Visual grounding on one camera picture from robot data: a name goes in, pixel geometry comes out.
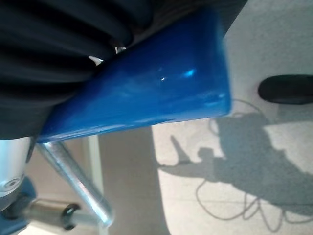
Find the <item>black ribbed material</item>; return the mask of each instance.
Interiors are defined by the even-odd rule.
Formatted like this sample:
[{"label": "black ribbed material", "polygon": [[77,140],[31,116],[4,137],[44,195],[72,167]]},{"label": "black ribbed material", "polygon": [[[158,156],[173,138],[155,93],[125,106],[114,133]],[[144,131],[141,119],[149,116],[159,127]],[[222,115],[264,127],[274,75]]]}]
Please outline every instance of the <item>black ribbed material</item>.
[{"label": "black ribbed material", "polygon": [[96,71],[88,56],[110,60],[114,46],[141,41],[210,3],[228,29],[245,2],[1,0],[0,140],[38,135],[53,106]]}]

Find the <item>black rubber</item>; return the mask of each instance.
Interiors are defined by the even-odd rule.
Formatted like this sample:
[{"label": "black rubber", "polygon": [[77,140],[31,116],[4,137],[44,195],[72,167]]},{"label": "black rubber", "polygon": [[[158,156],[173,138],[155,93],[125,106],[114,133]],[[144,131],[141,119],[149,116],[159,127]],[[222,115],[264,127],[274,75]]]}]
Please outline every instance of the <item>black rubber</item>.
[{"label": "black rubber", "polygon": [[263,100],[272,103],[313,103],[313,75],[269,77],[261,82],[258,93]]}]

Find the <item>floor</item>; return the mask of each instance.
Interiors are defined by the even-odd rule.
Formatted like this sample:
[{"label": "floor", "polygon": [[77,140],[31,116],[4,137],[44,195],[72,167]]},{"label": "floor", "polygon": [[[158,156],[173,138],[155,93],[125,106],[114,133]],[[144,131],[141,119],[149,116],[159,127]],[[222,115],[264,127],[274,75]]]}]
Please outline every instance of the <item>floor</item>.
[{"label": "floor", "polygon": [[313,74],[313,2],[250,0],[226,35],[227,117],[153,127],[171,234],[312,234],[313,105],[262,101],[271,75]]},{"label": "floor", "polygon": [[[100,137],[111,235],[312,234],[313,105],[257,95],[268,76],[313,74],[312,22],[311,0],[250,0],[225,37],[230,115]],[[40,196],[79,200],[38,154],[28,172]]]}]

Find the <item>blue metal part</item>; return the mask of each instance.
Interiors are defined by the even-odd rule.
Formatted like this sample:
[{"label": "blue metal part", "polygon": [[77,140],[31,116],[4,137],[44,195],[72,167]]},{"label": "blue metal part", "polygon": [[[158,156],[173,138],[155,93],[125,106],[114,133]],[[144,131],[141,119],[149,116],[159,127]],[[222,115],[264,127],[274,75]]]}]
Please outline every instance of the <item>blue metal part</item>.
[{"label": "blue metal part", "polygon": [[[36,198],[36,191],[29,178],[25,177],[21,192],[26,193],[30,197]],[[0,235],[14,234],[28,225],[28,222],[23,219],[7,220],[0,214]]]},{"label": "blue metal part", "polygon": [[225,115],[230,92],[219,19],[203,8],[105,63],[58,106],[39,142]]}]

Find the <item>metal tube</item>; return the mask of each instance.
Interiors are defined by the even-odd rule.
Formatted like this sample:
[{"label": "metal tube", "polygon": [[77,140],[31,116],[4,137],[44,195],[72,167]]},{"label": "metal tube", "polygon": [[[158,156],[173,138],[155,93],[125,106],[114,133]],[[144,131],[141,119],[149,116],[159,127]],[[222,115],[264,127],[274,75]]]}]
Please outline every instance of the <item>metal tube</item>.
[{"label": "metal tube", "polygon": [[35,220],[72,230],[77,224],[72,223],[71,217],[77,210],[79,210],[79,205],[75,203],[36,199],[30,201],[22,210],[22,217],[28,221]]},{"label": "metal tube", "polygon": [[0,198],[21,184],[30,145],[30,137],[0,140]]},{"label": "metal tube", "polygon": [[82,210],[76,210],[71,216],[70,221],[74,225],[94,228],[98,227],[98,221],[96,218]]},{"label": "metal tube", "polygon": [[48,142],[38,144],[38,147],[51,166],[73,187],[103,225],[110,226],[113,222],[110,205],[86,177],[65,145],[62,142]]}]

